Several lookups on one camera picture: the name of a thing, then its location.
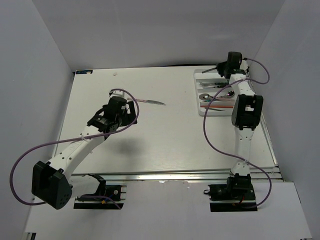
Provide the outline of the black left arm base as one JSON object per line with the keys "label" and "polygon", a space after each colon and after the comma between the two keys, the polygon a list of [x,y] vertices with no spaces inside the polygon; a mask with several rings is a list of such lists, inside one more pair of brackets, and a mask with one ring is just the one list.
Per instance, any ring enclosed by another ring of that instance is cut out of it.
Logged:
{"label": "black left arm base", "polygon": [[127,186],[110,183],[98,174],[72,176],[69,181],[76,210],[121,210]]}

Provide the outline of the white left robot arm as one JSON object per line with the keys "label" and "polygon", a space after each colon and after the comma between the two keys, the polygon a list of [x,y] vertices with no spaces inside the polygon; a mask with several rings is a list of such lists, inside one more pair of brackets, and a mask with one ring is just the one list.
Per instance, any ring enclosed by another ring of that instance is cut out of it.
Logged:
{"label": "white left robot arm", "polygon": [[113,202],[107,195],[103,177],[92,173],[76,176],[73,173],[110,135],[136,124],[139,113],[139,104],[134,96],[127,100],[110,91],[108,103],[87,122],[79,137],[69,139],[69,145],[47,162],[38,161],[34,165],[32,194],[56,210],[63,208],[72,198]]}

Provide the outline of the green-handled steel spoon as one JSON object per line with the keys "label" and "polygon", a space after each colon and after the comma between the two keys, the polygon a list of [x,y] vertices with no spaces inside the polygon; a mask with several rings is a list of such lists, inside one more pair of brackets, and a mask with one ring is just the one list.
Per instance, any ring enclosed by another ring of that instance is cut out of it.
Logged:
{"label": "green-handled steel spoon", "polygon": [[210,102],[210,101],[217,101],[216,98],[214,98],[213,96],[209,95],[208,93],[202,93],[198,96],[198,98],[203,101],[203,102]]}

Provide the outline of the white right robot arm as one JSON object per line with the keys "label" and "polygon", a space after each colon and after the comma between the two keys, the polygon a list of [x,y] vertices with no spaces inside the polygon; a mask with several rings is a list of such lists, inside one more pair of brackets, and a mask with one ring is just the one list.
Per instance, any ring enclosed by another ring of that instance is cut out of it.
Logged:
{"label": "white right robot arm", "polygon": [[251,142],[261,120],[264,99],[252,90],[246,79],[246,72],[241,69],[242,60],[240,52],[230,51],[227,60],[217,65],[217,71],[221,77],[228,80],[236,95],[231,123],[235,130],[234,154],[240,157],[240,160],[232,167],[231,176],[237,180],[249,180]]}

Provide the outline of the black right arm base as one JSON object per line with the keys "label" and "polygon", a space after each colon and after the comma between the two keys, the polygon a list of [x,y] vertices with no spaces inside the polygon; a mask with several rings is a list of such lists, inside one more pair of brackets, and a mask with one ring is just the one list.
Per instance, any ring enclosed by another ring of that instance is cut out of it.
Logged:
{"label": "black right arm base", "polygon": [[225,184],[210,184],[203,191],[209,196],[210,211],[214,213],[256,212],[256,195],[249,174],[238,173],[227,178]]}

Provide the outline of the dark-handled steel knife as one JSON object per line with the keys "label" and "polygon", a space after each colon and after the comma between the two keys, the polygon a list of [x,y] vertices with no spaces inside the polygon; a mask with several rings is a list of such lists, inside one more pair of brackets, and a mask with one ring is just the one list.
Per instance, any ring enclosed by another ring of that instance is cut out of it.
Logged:
{"label": "dark-handled steel knife", "polygon": [[213,67],[213,68],[210,68],[210,69],[203,70],[201,73],[202,74],[209,73],[209,72],[212,72],[212,71],[214,71],[216,69],[217,69],[217,67]]}

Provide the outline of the dark-handled steel fork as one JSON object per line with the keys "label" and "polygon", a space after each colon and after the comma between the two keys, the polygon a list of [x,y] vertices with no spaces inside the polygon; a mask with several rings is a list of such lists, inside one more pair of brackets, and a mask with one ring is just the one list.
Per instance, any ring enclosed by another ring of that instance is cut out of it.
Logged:
{"label": "dark-handled steel fork", "polygon": [[209,86],[202,86],[203,89],[222,89],[226,87],[226,85],[209,85]]}

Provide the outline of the pink-handled steel spoon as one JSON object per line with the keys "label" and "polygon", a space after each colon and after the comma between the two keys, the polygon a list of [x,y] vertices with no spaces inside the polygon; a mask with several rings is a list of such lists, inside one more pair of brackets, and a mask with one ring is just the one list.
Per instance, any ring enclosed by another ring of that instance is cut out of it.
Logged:
{"label": "pink-handled steel spoon", "polygon": [[228,93],[226,93],[223,96],[218,96],[216,98],[217,101],[220,102],[234,102],[234,96],[235,96],[235,92],[234,91],[229,91]]}

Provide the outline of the pink-handled steel knife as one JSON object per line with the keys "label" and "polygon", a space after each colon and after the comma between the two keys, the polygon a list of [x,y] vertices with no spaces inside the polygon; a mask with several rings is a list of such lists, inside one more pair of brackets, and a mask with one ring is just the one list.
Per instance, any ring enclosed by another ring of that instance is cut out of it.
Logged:
{"label": "pink-handled steel knife", "polygon": [[[128,101],[134,101],[134,99],[131,98],[131,97],[127,97],[127,100],[128,100]],[[150,99],[145,100],[145,99],[137,99],[137,98],[136,98],[136,101],[137,101],[137,102],[140,102],[140,103],[147,103],[147,104],[154,104],[154,105],[166,106],[165,103],[163,103],[163,102],[161,102],[161,101],[156,101],[156,100],[150,100]]]}

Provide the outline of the green chopstick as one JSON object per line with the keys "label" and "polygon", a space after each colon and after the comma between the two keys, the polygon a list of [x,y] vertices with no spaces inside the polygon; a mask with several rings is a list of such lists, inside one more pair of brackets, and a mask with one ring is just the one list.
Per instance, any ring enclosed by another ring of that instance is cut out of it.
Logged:
{"label": "green chopstick", "polygon": [[224,112],[224,111],[225,111],[225,110],[223,110],[223,109],[219,109],[219,108],[211,108],[211,107],[206,108],[206,110],[208,110],[208,111],[216,111],[216,112]]}

